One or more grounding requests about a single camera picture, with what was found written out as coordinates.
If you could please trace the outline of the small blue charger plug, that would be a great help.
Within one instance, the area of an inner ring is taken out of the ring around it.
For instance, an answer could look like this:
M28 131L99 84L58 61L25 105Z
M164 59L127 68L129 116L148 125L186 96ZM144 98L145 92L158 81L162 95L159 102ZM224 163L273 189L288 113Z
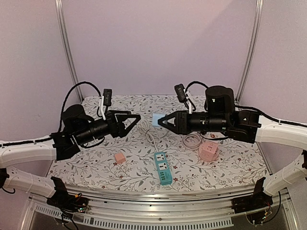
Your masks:
M152 126L153 127L159 127L158 120L165 117L165 114L153 114L152 117Z

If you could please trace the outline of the small pink charger plug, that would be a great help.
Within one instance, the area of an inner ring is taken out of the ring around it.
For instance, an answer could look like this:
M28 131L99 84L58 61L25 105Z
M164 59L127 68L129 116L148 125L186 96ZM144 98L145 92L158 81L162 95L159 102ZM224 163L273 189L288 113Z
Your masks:
M126 158L123 153L117 153L114 155L115 161L117 164L121 164L126 161Z

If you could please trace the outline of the pink cube socket adapter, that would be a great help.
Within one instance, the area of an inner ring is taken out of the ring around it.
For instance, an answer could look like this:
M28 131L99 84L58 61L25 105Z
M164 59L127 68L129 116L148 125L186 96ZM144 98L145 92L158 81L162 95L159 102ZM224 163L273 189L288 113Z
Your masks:
M205 141L199 146L198 156L201 160L211 162L211 154L219 153L218 144L212 141Z

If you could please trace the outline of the teal power strip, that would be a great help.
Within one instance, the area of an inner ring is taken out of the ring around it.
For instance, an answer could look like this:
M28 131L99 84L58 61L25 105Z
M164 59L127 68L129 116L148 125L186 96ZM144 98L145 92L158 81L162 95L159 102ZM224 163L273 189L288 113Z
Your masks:
M156 152L154 161L161 185L171 185L173 178L164 152Z

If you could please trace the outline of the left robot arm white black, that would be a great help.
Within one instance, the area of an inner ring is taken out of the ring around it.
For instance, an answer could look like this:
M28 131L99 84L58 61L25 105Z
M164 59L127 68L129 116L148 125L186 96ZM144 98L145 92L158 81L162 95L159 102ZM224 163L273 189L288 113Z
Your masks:
M104 141L105 136L125 137L140 121L140 115L130 111L110 110L100 119L87 115L80 104L62 112L63 131L41 139L0 144L0 186L52 198L61 208L71 204L65 184L60 178L40 177L15 168L15 165L33 161L61 161L72 158L87 143Z

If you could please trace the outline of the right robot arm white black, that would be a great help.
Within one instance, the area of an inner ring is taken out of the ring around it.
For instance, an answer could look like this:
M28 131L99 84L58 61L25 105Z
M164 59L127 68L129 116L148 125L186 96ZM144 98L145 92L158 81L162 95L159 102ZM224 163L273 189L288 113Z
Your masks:
M246 143L275 143L299 148L302 153L277 173L259 179L248 199L252 209L263 205L267 197L307 176L307 126L266 115L259 109L235 104L233 90L211 86L205 90L204 112L175 111L158 119L158 124L175 134L220 132Z

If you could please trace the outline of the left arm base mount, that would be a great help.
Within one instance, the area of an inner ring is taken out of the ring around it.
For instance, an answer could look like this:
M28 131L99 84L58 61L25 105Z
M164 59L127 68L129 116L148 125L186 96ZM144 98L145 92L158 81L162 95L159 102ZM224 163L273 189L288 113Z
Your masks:
M88 209L89 199L82 193L71 195L64 182L57 177L51 177L55 185L55 193L47 198L47 204L68 212L85 212Z

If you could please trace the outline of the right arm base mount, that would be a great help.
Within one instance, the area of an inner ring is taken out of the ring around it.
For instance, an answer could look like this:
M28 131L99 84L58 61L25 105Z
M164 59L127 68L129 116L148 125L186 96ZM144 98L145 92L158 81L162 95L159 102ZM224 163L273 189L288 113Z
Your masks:
M231 208L234 210L234 212L237 213L243 213L248 211L253 211L255 209L265 208L273 204L272 196L267 195L264 193L264 184L265 177L262 177L261 179L257 180L254 191L251 195L247 196L241 196L237 198L233 198L231 200ZM248 221L253 225L259 225L262 224L266 217L268 215L267 211L260 211L257 213L249 214L247 219Z

